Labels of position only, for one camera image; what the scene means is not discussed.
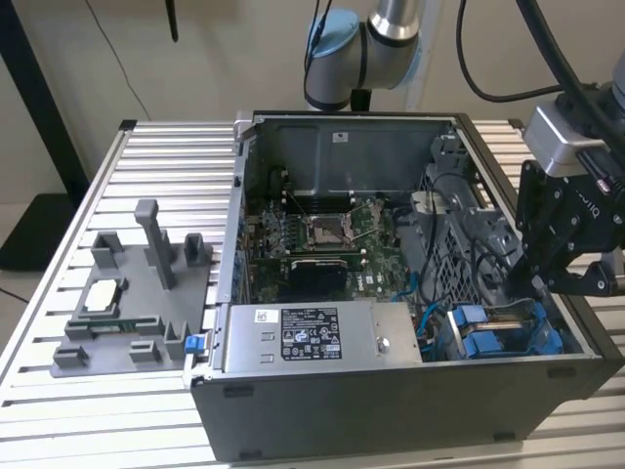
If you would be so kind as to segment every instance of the gray post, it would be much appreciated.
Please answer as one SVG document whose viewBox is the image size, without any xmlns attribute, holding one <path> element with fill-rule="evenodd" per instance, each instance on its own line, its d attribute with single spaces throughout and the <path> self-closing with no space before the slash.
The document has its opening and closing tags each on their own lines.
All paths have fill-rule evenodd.
<svg viewBox="0 0 625 469">
<path fill-rule="evenodd" d="M 135 208 L 135 220 L 146 231 L 147 244 L 151 251 L 151 259 L 154 262 L 160 283 L 166 290 L 171 290 L 176 285 L 176 277 L 169 264 L 170 253 L 168 246 L 163 241 L 163 235 L 156 221 L 158 203 L 154 199 L 142 199 Z"/>
</svg>

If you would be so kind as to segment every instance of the black pole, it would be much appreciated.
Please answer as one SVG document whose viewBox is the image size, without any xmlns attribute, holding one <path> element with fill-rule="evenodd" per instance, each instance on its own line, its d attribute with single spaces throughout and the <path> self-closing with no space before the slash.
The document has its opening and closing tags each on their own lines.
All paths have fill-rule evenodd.
<svg viewBox="0 0 625 469">
<path fill-rule="evenodd" d="M 89 181 L 11 0 L 0 0 L 0 53 L 77 208 Z"/>
<path fill-rule="evenodd" d="M 0 0 L 0 55 L 67 191 L 39 193 L 33 198 L 0 248 L 0 269 L 43 271 L 87 193 L 89 181 L 11 0 Z"/>
<path fill-rule="evenodd" d="M 165 0 L 169 30 L 172 33 L 172 41 L 178 42 L 178 22 L 176 21 L 176 4 L 174 0 Z"/>
</svg>

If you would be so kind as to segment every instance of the metal frame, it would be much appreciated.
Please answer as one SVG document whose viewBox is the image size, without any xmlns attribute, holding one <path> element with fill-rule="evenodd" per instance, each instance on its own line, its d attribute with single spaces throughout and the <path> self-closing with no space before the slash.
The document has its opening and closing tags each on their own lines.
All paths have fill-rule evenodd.
<svg viewBox="0 0 625 469">
<path fill-rule="evenodd" d="M 519 132 L 506 121 L 475 124 L 501 166 L 501 174 L 508 177 L 513 186 L 517 185 L 521 163 L 531 158 Z M 164 134 L 166 126 L 177 131 Z M 203 127 L 204 134 L 193 132 L 193 128 L 199 127 Z M 0 358 L 3 379 L 0 385 L 0 465 L 64 468 L 79 464 L 93 467 L 217 464 L 226 467 L 215 462 L 180 373 L 59 381 L 49 376 L 47 367 L 56 347 L 54 339 L 63 330 L 68 317 L 68 313 L 60 310 L 68 311 L 71 307 L 75 301 L 72 289 L 86 278 L 84 271 L 93 262 L 85 255 L 87 241 L 92 239 L 90 222 L 102 228 L 106 223 L 125 223 L 123 213 L 132 209 L 124 208 L 128 206 L 129 195 L 123 194 L 128 194 L 132 187 L 145 193 L 145 177 L 150 173 L 156 180 L 151 185 L 159 192 L 161 210 L 171 212 L 169 222 L 188 224 L 173 230 L 182 231 L 184 227 L 190 230 L 191 226 L 197 229 L 197 224 L 202 222 L 190 214 L 210 206 L 226 207 L 227 202 L 220 202 L 217 197 L 208 203 L 204 188 L 207 184 L 197 180 L 201 176 L 190 181 L 189 175 L 180 173 L 206 171 L 210 160 L 232 158 L 232 153 L 227 153 L 232 144 L 228 128 L 227 124 L 210 123 L 140 123 L 135 132 L 117 135 L 62 246 Z M 140 147 L 138 143 L 129 143 L 138 136 L 143 139 L 151 136 L 154 141 L 143 142 Z M 126 145 L 136 157 L 121 157 L 122 147 Z M 130 174 L 139 171 L 143 173 L 142 181 L 133 182 Z M 112 178 L 117 182 L 109 183 L 113 175 L 122 173 L 123 183 L 118 176 Z M 125 229 L 125 236 L 135 237 L 128 233 L 131 231 Z M 593 259 L 594 256 L 582 256 L 573 267 L 584 268 Z M 567 298 L 566 301 L 579 300 Z M 596 315 L 597 322 L 607 329 L 608 338 L 625 352 L 625 299 L 589 298 L 588 303 L 595 310 L 593 316 Z M 55 314 L 47 316 L 46 312 Z M 212 323 L 215 314 L 207 307 L 205 323 Z M 624 373 L 625 369 L 619 371 L 593 398 L 558 407 L 522 444 L 298 461 L 280 467 L 398 469 L 440 467 L 441 464 L 449 468 L 493 469 L 618 467 L 625 460 Z"/>
</svg>

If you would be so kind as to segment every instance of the blue cable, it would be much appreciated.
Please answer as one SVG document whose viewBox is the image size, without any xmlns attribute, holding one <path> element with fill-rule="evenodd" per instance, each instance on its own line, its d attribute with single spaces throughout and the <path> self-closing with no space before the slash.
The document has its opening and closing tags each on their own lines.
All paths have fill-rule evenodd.
<svg viewBox="0 0 625 469">
<path fill-rule="evenodd" d="M 408 295 L 413 294 L 415 291 L 417 291 L 418 284 L 419 282 L 417 281 L 417 273 L 411 272 L 410 273 L 410 289 L 406 291 L 400 291 L 400 293 L 397 293 L 396 295 L 393 296 L 393 298 L 391 298 L 391 301 L 393 303 L 396 303 L 397 300 L 401 298 L 402 296 L 408 296 Z"/>
<path fill-rule="evenodd" d="M 417 337 L 423 334 L 423 331 L 426 328 L 426 324 L 428 323 L 428 319 L 430 318 L 430 315 L 434 312 L 434 310 L 437 308 L 437 306 L 438 306 L 438 303 L 433 303 L 428 308 L 426 308 L 426 312 L 423 314 L 423 317 L 421 319 L 421 324 L 419 324 L 419 328 L 417 329 Z"/>
</svg>

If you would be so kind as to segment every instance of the slotted aluminum surface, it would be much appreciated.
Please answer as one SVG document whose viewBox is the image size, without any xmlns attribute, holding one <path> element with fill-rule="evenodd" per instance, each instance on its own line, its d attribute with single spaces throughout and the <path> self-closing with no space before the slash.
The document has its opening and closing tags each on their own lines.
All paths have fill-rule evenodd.
<svg viewBox="0 0 625 469">
<path fill-rule="evenodd" d="M 505 121 L 478 121 L 514 185 L 531 157 Z M 132 219 L 139 197 L 155 196 L 173 241 L 200 231 L 219 253 L 233 167 L 230 124 L 140 123 L 120 132 L 81 211 L 26 310 L 7 351 L 0 385 L 0 469 L 5 467 L 226 468 L 214 460 L 181 373 L 163 371 L 54 379 L 48 367 L 93 264 L 97 230 L 145 243 Z M 583 267 L 592 256 L 577 262 Z M 207 291 L 212 317 L 218 264 Z M 625 351 L 625 300 L 589 299 Z M 467 422 L 467 431 L 471 431 Z M 437 449 L 288 463 L 284 468 L 625 467 L 625 372 L 587 401 L 561 405 L 522 444 Z"/>
</svg>

